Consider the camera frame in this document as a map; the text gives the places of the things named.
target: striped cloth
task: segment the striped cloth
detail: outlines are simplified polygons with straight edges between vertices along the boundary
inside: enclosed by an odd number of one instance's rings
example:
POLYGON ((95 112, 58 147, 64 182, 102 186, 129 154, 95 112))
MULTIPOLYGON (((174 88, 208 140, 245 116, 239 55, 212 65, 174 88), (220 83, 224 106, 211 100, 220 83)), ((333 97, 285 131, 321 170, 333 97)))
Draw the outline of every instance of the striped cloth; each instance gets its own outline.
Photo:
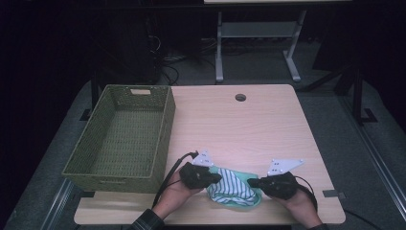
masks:
POLYGON ((207 188, 211 200, 229 207, 252 207, 261 201, 261 190, 252 189, 247 180, 258 178, 256 174, 236 172, 218 167, 211 167, 211 173, 219 173, 222 179, 207 188))

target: green wicker basket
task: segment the green wicker basket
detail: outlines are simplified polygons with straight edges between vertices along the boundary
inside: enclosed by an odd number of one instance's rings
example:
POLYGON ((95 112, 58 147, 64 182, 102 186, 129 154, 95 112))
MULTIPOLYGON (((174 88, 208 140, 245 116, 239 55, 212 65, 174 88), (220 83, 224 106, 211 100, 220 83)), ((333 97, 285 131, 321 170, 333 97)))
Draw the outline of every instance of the green wicker basket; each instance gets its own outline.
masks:
POLYGON ((85 191, 156 193, 174 113, 169 86, 107 85, 62 175, 85 191))

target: wooden table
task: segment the wooden table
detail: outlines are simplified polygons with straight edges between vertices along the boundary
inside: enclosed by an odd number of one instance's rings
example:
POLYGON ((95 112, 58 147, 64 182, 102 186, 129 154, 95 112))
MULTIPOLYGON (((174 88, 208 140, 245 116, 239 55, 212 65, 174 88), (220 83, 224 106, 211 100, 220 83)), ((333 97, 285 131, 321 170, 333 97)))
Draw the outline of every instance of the wooden table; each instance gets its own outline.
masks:
MULTIPOLYGON (((266 176, 273 158, 303 159, 292 171, 313 187, 325 223, 342 223, 345 215, 298 98, 290 85, 213 85, 172 87, 176 112, 167 172, 187 152, 208 150, 218 167, 266 176), (236 100, 237 94, 246 101, 236 100)), ((78 224, 129 224, 150 208, 154 195, 96 192, 83 197, 78 224)), ((168 225, 292 224, 296 221, 276 201, 263 196, 251 209, 227 208, 206 191, 194 195, 171 214, 168 225)))

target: hole in table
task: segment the hole in table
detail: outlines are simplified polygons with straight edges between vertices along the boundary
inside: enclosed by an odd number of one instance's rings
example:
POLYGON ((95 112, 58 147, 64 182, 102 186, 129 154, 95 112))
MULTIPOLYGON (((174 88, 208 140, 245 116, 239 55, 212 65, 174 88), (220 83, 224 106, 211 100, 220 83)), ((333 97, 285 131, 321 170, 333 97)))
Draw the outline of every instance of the hole in table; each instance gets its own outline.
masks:
POLYGON ((247 97, 243 94, 237 94, 236 95, 236 100, 239 102, 244 102, 245 100, 247 100, 247 97))

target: person's right hand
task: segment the person's right hand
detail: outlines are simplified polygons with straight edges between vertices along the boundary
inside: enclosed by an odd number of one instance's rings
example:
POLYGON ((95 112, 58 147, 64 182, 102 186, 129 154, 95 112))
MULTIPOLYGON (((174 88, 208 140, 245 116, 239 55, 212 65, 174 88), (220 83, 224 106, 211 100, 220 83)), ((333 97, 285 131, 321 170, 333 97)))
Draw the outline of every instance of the person's right hand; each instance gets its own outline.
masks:
POLYGON ((322 224, 313 203, 302 190, 298 189, 297 193, 288 200, 272 196, 271 198, 283 205, 292 214, 293 218, 305 228, 308 229, 322 224))
POLYGON ((161 197, 152 211, 162 220, 169 214, 179 209, 191 196, 203 189, 189 189, 180 180, 179 171, 176 171, 168 181, 167 188, 162 192, 161 197))

